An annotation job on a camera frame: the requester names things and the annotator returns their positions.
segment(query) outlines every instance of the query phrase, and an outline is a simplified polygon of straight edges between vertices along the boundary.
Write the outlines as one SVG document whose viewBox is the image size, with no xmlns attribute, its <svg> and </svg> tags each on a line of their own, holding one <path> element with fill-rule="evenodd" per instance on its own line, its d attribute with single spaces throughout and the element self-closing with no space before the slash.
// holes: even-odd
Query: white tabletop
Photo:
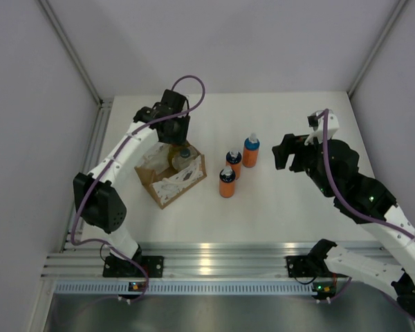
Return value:
<svg viewBox="0 0 415 332">
<path fill-rule="evenodd" d="M 143 106 L 155 96 L 119 96 L 113 103 L 102 159 L 126 132 Z M 199 95 L 190 95 L 194 104 Z M 330 108 L 343 140 L 360 154 L 360 172 L 373 176 L 365 146 L 345 92 L 207 94 L 192 113 L 188 140 L 205 154 L 207 178 L 161 210 L 140 184 L 135 171 L 117 188 L 127 217 L 124 224 L 139 242 L 303 242 L 371 241 L 374 238 L 333 207 L 305 173 L 275 169 L 272 146 L 286 133 L 310 133 L 307 116 Z M 251 133 L 261 142 L 257 165 L 242 167 L 235 195 L 219 195 L 219 172 L 226 153 Z M 88 225 L 83 238 L 98 236 Z"/>
</svg>

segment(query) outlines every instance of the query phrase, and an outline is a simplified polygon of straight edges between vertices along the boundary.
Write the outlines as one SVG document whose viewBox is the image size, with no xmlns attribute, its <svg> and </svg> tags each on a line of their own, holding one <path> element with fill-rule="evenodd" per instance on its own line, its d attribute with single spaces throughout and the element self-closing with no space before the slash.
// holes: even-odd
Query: white wall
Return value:
<svg viewBox="0 0 415 332">
<path fill-rule="evenodd" d="M 0 1 L 0 332 L 28 319 L 95 114 L 35 1 Z"/>
<path fill-rule="evenodd" d="M 415 0 L 352 99 L 375 175 L 415 225 Z"/>
<path fill-rule="evenodd" d="M 210 93 L 345 91 L 396 2 L 51 0 L 107 97 L 188 73 Z"/>
</svg>

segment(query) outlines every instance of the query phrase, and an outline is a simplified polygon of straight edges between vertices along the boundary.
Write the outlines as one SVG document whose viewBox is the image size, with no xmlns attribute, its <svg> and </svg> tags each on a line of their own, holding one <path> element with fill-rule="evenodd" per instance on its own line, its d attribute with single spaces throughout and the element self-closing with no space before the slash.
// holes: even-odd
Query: brown cardboard box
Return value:
<svg viewBox="0 0 415 332">
<path fill-rule="evenodd" d="M 142 185 L 160 208 L 166 208 L 207 176 L 205 156 L 195 150 L 199 155 L 181 172 L 169 166 L 167 161 L 169 145 L 163 143 L 158 143 L 149 150 L 143 156 L 142 164 L 135 167 Z"/>
</svg>

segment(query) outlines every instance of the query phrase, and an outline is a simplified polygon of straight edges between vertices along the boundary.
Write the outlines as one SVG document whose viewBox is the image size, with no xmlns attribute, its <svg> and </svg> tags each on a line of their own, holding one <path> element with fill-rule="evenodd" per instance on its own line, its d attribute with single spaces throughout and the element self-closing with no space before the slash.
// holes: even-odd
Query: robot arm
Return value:
<svg viewBox="0 0 415 332">
<path fill-rule="evenodd" d="M 323 115 L 324 112 L 320 111 L 308 117 L 309 125 L 314 130 L 312 134 L 288 134 L 281 145 L 273 147 L 276 168 L 285 168 L 288 156 L 293 154 L 289 170 L 306 172 L 323 195 L 334 197 L 324 162 L 327 157 L 338 189 L 337 196 L 340 197 L 334 198 L 334 206 L 375 236 L 401 265 L 384 264 L 323 239 L 307 257 L 290 263 L 291 270 L 301 271 L 303 275 L 307 271 L 308 276 L 314 277 L 327 277 L 331 273 L 348 275 L 396 299 L 403 309 L 415 317 L 415 228 L 381 182 L 358 173 L 358 153 L 345 142 L 330 139 L 338 130 L 338 119 L 329 112 L 328 129 L 324 126 Z M 328 156 L 323 144 L 326 129 L 329 135 Z"/>
<path fill-rule="evenodd" d="M 91 184 L 102 174 L 81 217 L 89 225 L 101 230 L 102 240 L 109 242 L 112 248 L 116 248 L 124 256 L 132 257 L 134 261 L 141 260 L 141 249 L 123 225 L 127 209 L 116 188 L 123 185 L 127 175 L 142 156 L 157 142 L 185 144 L 190 117 L 185 115 L 169 118 L 182 112 L 185 105 L 187 98 L 184 95 L 166 90 L 160 102 L 155 103 L 152 108 L 143 107 L 137 112 L 126 134 L 99 165 L 88 174 L 79 173 L 73 181 L 75 206 L 78 209 Z M 139 131 L 146 123 L 153 122 L 155 123 Z M 116 261 L 123 260 L 123 257 L 112 250 L 111 254 L 116 257 Z M 119 263 L 133 268 L 130 264 Z"/>
</svg>

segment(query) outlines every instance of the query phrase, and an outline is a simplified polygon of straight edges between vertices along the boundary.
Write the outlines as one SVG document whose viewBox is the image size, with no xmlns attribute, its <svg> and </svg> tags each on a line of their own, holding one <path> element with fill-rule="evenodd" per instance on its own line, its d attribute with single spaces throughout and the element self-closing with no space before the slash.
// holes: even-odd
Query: wire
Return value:
<svg viewBox="0 0 415 332">
<path fill-rule="evenodd" d="M 333 180 L 333 176 L 332 176 L 332 171 L 331 171 L 331 165 L 329 162 L 329 146 L 328 146 L 328 142 L 327 142 L 327 124 L 329 121 L 329 110 L 325 109 L 323 111 L 324 114 L 324 123 L 323 123 L 323 158 L 324 158 L 324 169 L 326 170 L 326 176 L 327 176 L 327 180 L 329 182 L 329 185 L 331 186 L 333 193 L 335 194 L 335 197 L 340 201 L 340 203 L 353 215 L 357 216 L 358 218 L 364 219 L 365 221 L 369 221 L 371 223 L 377 223 L 378 225 L 383 225 L 386 226 L 388 228 L 392 228 L 393 230 L 396 230 L 397 232 L 400 232 L 404 235 L 406 235 L 407 237 L 409 237 L 411 240 L 415 239 L 415 235 L 413 235 L 412 233 L 398 227 L 395 226 L 391 223 L 388 223 L 386 221 L 377 219 L 377 218 L 373 218 L 371 216 L 367 216 L 357 210 L 355 210 L 353 207 L 351 207 L 346 200 L 344 199 L 344 197 L 341 195 L 340 191 L 337 188 L 337 185 L 335 184 L 335 181 Z"/>
<path fill-rule="evenodd" d="M 163 118 L 155 119 L 155 120 L 149 121 L 148 123 L 142 124 L 137 129 L 135 129 L 134 131 L 132 131 L 132 133 L 131 133 L 132 136 L 136 135 L 139 131 L 143 130 L 144 128 L 147 128 L 147 127 L 149 127 L 151 125 L 154 125 L 154 124 L 156 124 L 158 122 L 162 122 L 162 121 L 166 121 L 166 120 L 169 120 L 169 119 L 177 118 L 179 116 L 185 116 L 186 114 L 192 112 L 193 110 L 195 110 L 196 108 L 198 108 L 201 105 L 201 103 L 205 99 L 206 87 L 205 87 L 203 81 L 200 80 L 197 76 L 186 75 L 186 76 L 180 77 L 178 80 L 175 81 L 174 85 L 172 86 L 172 90 L 175 89 L 175 86 L 179 82 L 181 82 L 182 80 L 185 80 L 187 78 L 193 78 L 198 83 L 200 83 L 200 85 L 201 85 L 201 97 L 200 97 L 200 100 L 193 107 L 188 108 L 186 111 L 182 111 L 180 113 L 175 113 L 175 114 L 172 114 L 170 116 L 165 116 Z M 124 260 L 128 261 L 132 265 L 134 265 L 143 274 L 143 276 L 145 277 L 146 284 L 145 284 L 145 287 L 143 288 L 141 294 L 136 299 L 131 300 L 131 303 L 133 303 L 133 302 L 137 302 L 140 299 L 142 299 L 143 296 L 145 296 L 146 290 L 149 287 L 149 277 L 148 277 L 146 271 L 140 266 L 140 264 L 138 264 L 137 262 L 133 261 L 128 256 L 126 256 L 123 253 L 121 253 L 117 248 L 114 248 L 108 241 L 106 241 L 104 239 L 96 239 L 95 238 L 95 239 L 87 239 L 87 240 L 84 240 L 84 241 L 77 241 L 77 239 L 75 238 L 75 233 L 77 232 L 78 221 L 80 220 L 80 216 L 82 215 L 83 209 L 84 209 L 84 207 L 86 205 L 86 202 L 88 201 L 89 197 L 91 196 L 92 191 L 95 189 L 95 186 L 100 182 L 100 179 L 103 177 L 103 175 L 112 166 L 113 161 L 117 158 L 117 156 L 120 154 L 120 152 L 126 146 L 126 144 L 129 142 L 129 140 L 131 140 L 131 136 L 127 136 L 125 138 L 125 140 L 122 141 L 122 143 L 120 144 L 120 146 L 116 150 L 115 154 L 112 156 L 112 159 L 109 162 L 106 163 L 106 166 L 103 168 L 103 170 L 100 172 L 100 174 L 97 175 L 97 177 L 95 178 L 95 180 L 92 182 L 91 186 L 89 186 L 89 189 L 86 192 L 86 194 L 84 195 L 84 197 L 82 199 L 82 202 L 80 203 L 80 205 L 79 205 L 79 207 L 77 209 L 77 212 L 75 213 L 75 216 L 74 216 L 74 222 L 73 222 L 73 226 L 72 226 L 72 230 L 71 230 L 71 243 L 74 246 L 81 246 L 83 244 L 90 243 L 90 242 L 99 242 L 99 243 L 101 243 L 103 245 L 108 246 L 112 250 L 112 252 L 114 252 L 115 254 L 117 254 L 119 257 L 122 257 Z"/>
<path fill-rule="evenodd" d="M 309 281 L 309 282 L 299 282 L 298 281 L 298 279 L 296 278 L 296 277 L 294 277 L 293 279 L 295 279 L 295 281 L 298 283 L 298 284 L 301 284 L 301 285 L 310 285 L 310 284 L 312 284 L 316 279 L 317 279 L 317 277 L 314 277 L 314 278 L 312 278 L 312 280 L 311 281 Z"/>
<path fill-rule="evenodd" d="M 103 262 L 106 263 L 106 261 L 104 260 L 103 256 L 102 256 L 102 249 L 104 247 L 104 243 L 102 244 L 102 246 L 100 247 L 100 258 L 102 259 Z"/>
<path fill-rule="evenodd" d="M 380 291 L 380 293 L 382 294 L 382 296 L 385 297 L 385 299 L 392 304 L 393 306 L 395 306 L 399 311 L 401 311 L 402 313 L 404 313 L 408 318 L 410 318 L 411 320 L 415 321 L 415 317 L 412 316 L 410 313 L 408 313 L 406 310 L 404 310 L 403 308 L 401 308 L 394 299 L 392 299 L 390 296 L 388 296 L 388 294 Z"/>
</svg>

